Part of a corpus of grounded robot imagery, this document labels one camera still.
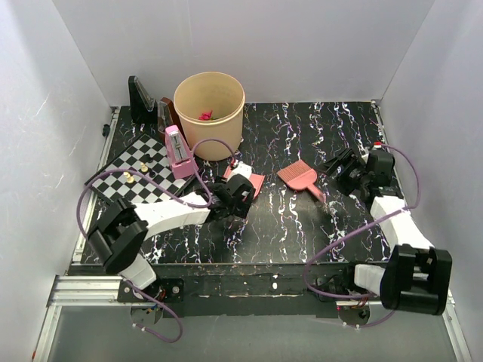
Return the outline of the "pink hand brush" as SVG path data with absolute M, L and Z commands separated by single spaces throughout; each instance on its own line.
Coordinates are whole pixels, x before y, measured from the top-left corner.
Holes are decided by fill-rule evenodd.
M 290 189 L 297 192 L 308 191 L 321 203 L 325 203 L 324 192 L 315 185 L 318 175 L 305 161 L 299 160 L 282 168 L 277 176 Z

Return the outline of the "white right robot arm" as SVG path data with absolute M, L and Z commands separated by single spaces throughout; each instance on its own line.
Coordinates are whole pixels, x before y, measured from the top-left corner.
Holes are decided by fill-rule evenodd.
M 363 156 L 346 149 L 321 167 L 325 175 L 335 177 L 344 195 L 359 192 L 391 249 L 384 267 L 351 262 L 338 284 L 349 299 L 371 293 L 390 310 L 440 315 L 448 297 L 452 257 L 434 248 L 414 223 L 401 192 L 392 185 L 394 166 L 393 154 L 375 146 Z

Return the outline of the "pink dustpan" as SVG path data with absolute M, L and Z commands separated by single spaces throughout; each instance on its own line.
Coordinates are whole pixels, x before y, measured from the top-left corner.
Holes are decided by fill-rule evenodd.
M 231 169 L 232 169 L 231 166 L 227 167 L 227 169 L 225 170 L 225 173 L 223 174 L 224 178 L 229 179 Z M 257 196 L 260 194 L 260 190 L 261 190 L 261 187 L 263 185 L 264 179 L 265 179 L 265 176 L 254 173 L 253 168 L 252 168 L 252 174 L 251 174 L 249 181 L 251 182 L 252 186 L 255 189 L 254 199 L 256 199 Z

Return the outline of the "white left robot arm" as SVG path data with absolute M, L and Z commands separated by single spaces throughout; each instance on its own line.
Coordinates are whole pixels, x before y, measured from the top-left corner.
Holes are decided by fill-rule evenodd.
M 146 302 L 155 300 L 161 284 L 141 255 L 143 242 L 152 236 L 187 225 L 202 225 L 228 216 L 244 219 L 256 189 L 246 177 L 221 178 L 178 199 L 136 204 L 118 199 L 87 232 L 88 244 L 108 275 L 119 275 L 134 285 Z

